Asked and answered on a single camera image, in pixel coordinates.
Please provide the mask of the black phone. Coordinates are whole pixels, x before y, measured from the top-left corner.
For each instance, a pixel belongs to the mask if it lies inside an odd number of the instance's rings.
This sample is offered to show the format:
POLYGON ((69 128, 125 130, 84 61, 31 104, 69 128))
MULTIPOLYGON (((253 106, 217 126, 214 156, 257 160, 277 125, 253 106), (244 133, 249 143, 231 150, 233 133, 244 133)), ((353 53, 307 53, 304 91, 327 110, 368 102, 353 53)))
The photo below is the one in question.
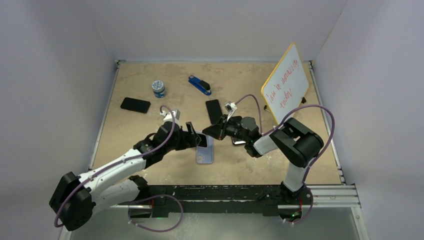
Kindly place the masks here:
POLYGON ((205 134, 199 133, 198 136, 200 137, 200 142, 197 145, 199 148, 207 148, 208 147, 208 139, 205 134))
POLYGON ((120 105, 120 108, 127 111, 146 114, 150 106, 150 101, 125 97, 120 105))

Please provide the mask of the lilac phone case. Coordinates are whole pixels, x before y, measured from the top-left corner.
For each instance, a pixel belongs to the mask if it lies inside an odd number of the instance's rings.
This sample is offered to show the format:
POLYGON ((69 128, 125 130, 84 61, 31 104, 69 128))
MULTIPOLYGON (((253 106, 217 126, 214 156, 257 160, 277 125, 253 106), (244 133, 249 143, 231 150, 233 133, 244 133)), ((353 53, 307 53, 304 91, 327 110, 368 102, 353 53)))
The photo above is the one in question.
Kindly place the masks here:
POLYGON ((196 147, 196 163, 201 165, 208 165, 214 162, 214 142, 211 147, 198 148, 196 147))
POLYGON ((207 136, 207 141, 208 141, 208 147, 206 147, 206 148, 209 148, 213 145, 214 139, 212 137, 210 137, 209 135, 206 135, 206 136, 207 136))

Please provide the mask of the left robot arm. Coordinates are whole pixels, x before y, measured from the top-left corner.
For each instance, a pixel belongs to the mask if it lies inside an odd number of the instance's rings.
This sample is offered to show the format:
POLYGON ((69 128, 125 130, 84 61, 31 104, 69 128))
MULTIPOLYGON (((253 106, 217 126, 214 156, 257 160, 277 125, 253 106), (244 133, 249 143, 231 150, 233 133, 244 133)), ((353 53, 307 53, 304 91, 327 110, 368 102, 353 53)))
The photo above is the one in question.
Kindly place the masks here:
POLYGON ((186 127, 183 130, 166 121, 112 162, 79 175, 64 174, 48 203, 55 213, 54 226, 74 231, 105 208, 132 201, 146 203, 147 182, 136 172, 160 162, 171 151, 206 145, 206 136, 196 132, 191 122, 186 127))

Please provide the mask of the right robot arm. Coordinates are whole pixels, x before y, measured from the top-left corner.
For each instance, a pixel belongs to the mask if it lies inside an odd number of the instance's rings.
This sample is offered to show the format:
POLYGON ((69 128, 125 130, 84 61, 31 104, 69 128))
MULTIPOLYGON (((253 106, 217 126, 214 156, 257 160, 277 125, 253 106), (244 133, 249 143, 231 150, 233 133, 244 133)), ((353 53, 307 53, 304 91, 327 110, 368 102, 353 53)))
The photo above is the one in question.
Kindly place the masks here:
POLYGON ((252 158, 260 158, 274 150, 281 151, 288 159, 289 166, 280 184, 280 196, 288 204, 300 198, 305 188, 307 168, 324 147, 324 141, 317 133, 293 117, 283 123, 283 128, 262 135, 253 117, 228 118, 222 115, 217 123, 204 128, 202 133, 219 141, 225 137, 241 140, 252 158))

